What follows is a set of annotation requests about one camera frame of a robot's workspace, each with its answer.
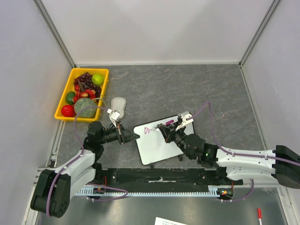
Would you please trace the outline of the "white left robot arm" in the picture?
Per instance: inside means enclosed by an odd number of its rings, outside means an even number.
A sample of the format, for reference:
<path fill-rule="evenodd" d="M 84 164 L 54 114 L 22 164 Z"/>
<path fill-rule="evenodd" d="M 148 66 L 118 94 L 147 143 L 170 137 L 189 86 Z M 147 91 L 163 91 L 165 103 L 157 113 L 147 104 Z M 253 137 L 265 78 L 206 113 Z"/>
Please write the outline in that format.
<path fill-rule="evenodd" d="M 70 200 L 84 185 L 102 181 L 103 173 L 96 167 L 104 152 L 103 145 L 114 141 L 125 144 L 138 138 L 138 134 L 119 122 L 110 128 L 104 128 L 99 121 L 90 123 L 79 152 L 62 166 L 40 173 L 30 208 L 49 217 L 62 217 Z"/>

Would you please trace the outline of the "small black framed whiteboard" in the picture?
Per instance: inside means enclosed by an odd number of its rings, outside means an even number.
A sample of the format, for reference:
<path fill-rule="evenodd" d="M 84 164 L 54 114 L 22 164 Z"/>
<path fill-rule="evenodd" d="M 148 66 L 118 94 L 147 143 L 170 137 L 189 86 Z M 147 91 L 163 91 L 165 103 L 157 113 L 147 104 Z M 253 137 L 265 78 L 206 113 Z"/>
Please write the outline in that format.
<path fill-rule="evenodd" d="M 163 119 L 151 121 L 145 124 L 137 125 L 133 132 L 140 135 L 136 140 L 141 163 L 150 165 L 172 157 L 183 155 L 183 152 L 174 143 L 166 143 L 161 132 L 152 130 L 158 124 L 165 123 L 169 120 L 178 121 L 178 116 L 173 115 Z"/>

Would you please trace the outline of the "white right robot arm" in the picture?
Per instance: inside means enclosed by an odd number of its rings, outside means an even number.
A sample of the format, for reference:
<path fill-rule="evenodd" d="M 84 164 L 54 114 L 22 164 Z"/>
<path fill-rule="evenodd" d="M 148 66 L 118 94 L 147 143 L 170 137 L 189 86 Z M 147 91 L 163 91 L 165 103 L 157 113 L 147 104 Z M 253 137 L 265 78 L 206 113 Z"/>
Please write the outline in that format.
<path fill-rule="evenodd" d="M 300 187 L 300 156 L 284 145 L 274 150 L 235 150 L 207 143 L 197 134 L 187 135 L 179 123 L 158 124 L 166 143 L 175 143 L 183 154 L 205 168 L 215 168 L 219 184 L 237 180 L 277 180 L 287 188 Z"/>

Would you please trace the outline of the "white marker with magenta cap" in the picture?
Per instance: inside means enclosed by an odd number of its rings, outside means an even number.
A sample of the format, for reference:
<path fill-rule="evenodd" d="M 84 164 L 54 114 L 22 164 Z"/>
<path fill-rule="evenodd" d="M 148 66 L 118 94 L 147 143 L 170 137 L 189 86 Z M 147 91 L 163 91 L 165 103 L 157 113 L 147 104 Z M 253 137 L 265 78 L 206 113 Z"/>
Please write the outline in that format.
<path fill-rule="evenodd" d="M 165 123 L 158 124 L 158 125 L 157 125 L 156 127 L 154 127 L 152 130 L 159 131 L 159 128 L 158 128 L 159 125 L 171 125 L 171 124 L 173 124 L 173 123 L 174 123 L 174 120 L 169 120 L 169 121 L 167 121 L 167 122 L 165 122 Z"/>

